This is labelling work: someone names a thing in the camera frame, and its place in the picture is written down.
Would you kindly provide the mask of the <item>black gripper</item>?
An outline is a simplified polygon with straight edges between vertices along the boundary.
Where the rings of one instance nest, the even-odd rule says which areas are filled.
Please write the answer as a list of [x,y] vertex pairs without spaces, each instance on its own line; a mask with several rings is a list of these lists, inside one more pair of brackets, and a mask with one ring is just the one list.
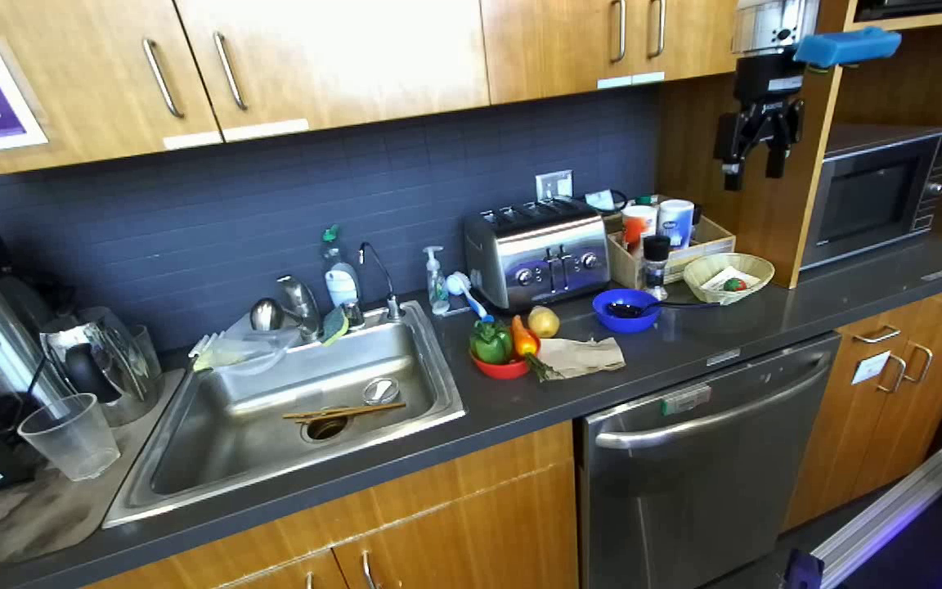
[[786,160],[801,135],[804,64],[788,51],[745,55],[736,64],[736,102],[738,116],[718,120],[713,156],[721,160],[722,186],[744,186],[745,146],[769,145],[767,172],[781,176]]

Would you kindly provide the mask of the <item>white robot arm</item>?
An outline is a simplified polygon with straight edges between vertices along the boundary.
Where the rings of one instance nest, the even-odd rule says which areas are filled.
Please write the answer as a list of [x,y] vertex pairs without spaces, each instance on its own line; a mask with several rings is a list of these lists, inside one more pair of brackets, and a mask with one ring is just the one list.
[[797,43],[810,34],[817,0],[736,0],[736,116],[718,124],[713,156],[722,186],[744,186],[750,151],[767,145],[767,172],[781,176],[786,160],[801,135],[804,64],[794,60]]

